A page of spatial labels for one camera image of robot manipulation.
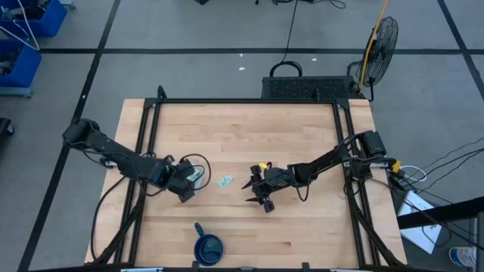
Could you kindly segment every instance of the blue crate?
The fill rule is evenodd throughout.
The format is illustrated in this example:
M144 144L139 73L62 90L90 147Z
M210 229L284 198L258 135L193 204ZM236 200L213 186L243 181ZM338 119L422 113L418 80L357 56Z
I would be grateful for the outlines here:
M20 50L12 72L0 75L0 86L30 87L33 77L39 68L40 54L17 40L0 40L0 54Z
M22 5L26 7L28 3L36 2L36 0L21 0L21 2ZM0 0L0 5L10 9L20 7L17 0ZM66 8L59 2L59 0L51 0L41 20L29 20L33 35L35 37L54 37L57 35L66 14ZM16 23L29 33L25 20L16 20ZM3 26L6 30L19 37L25 37L25 33L20 27L16 26L12 20L0 20L0 26Z

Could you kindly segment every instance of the yellow object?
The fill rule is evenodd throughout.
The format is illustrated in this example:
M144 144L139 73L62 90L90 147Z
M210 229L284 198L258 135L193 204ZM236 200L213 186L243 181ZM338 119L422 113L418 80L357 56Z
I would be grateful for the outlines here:
M394 165L392 165L392 173L398 174L400 170L400 165L402 165L402 161L396 161Z
M383 3L383 7L381 9L380 16L378 17L377 24L373 28L373 32L371 33L371 37L370 37L370 42L368 43L368 46L366 48L365 58L363 59L363 67L361 68L361 76L360 76L360 83L359 83L360 90L361 90L361 87L363 87L363 82L365 81L366 65L368 62L368 55L370 54L371 44L373 44L373 39L375 37L375 34L378 31L378 27L380 26L381 17L383 17L383 13L385 12L386 3L388 3L388 0L385 0L385 2Z

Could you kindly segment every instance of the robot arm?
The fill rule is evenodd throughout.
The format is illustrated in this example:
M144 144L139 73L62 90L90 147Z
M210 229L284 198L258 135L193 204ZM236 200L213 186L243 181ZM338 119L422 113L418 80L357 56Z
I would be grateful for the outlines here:
M349 145L356 144L357 141L361 147L359 156L349 152ZM256 197L247 201L258 202L264 205L266 212L271 212L275 208L269 197L271 193L289 186L295 188L309 186L319 174L340 163L344 164L353 179L367 180L372 177L371 163L378 162L391 166L396 162L394 159L384 157L385 155L386 150L378 132L366 131L345 139L332 151L312 162L288 165L287 169L268 168L264 172L264 178L260 167L254 165L250 168L252 172L250 181L242 189L252 186Z
M96 153L115 162L122 175L138 181L146 181L161 190L168 189L178 195L182 202L194 195L194 183L187 177L194 169L187 159L173 165L174 159L167 156L155 159L140 156L130 149L109 139L99 131L99 125L89 119L74 122L63 133L64 144L85 153Z

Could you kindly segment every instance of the floor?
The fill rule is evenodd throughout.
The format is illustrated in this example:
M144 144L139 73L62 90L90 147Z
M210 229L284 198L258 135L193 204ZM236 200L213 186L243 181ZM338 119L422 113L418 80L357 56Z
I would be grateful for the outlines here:
M305 76L342 75L361 58L383 1L344 2L345 10L329 2L299 4L290 47L300 50L287 59L299 62ZM12 119L17 130L0 156L4 271L19 267L54 167L61 169L61 134L74 115L96 120L114 136L123 100L153 97L158 85L169 97L260 97L262 77L282 58L293 12L293 4L269 0L258 6L249 0L204 6L193 0L75 3L58 35L40 40L33 97L0 97L0 116ZM399 50L372 107L389 154L404 164L429 164L482 137L483 8L479 0L389 2L386 15L399 23ZM483 162L481 153L429 191L452 202L482 196ZM435 171L430 180L449 170ZM85 257L104 170L72 152L61 173L30 269L80 265ZM473 229L469 221L460 224ZM442 232L439 242L447 235ZM447 256L448 248L466 245L458 238L432 255L404 243L415 267L465 270Z

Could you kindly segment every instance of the wooden tabletop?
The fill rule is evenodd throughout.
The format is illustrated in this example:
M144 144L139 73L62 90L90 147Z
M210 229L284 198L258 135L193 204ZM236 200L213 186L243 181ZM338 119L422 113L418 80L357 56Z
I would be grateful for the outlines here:
M352 100L350 105L355 132L374 130L368 102ZM131 149L135 148L142 106L143 100L125 100L119 120L115 139ZM340 115L347 136L343 111ZM306 202L299 200L292 187L273 193L276 208L268 214L258 203L245 202L254 195L251 189L241 189L250 179L252 165L270 161L284 168L310 162L335 145L331 105L163 104L154 151L159 157L172 154L175 159L203 154L212 166L212 180L186 203L168 191L147 198L136 265L190 267L197 240L194 223L199 222L206 233L219 236L224 243L225 255L216 267L297 268L302 262L310 263L311 268L358 267L341 167L319 175ZM196 157L191 161L203 164ZM383 170L373 173L386 181ZM222 188L218 182L225 175L233 181ZM119 178L117 170L107 171L103 193ZM99 211L98 254L119 228L127 184L108 195ZM389 190L375 182L366 184L376 232L406 262ZM371 263L364 231L362 237L367 263Z

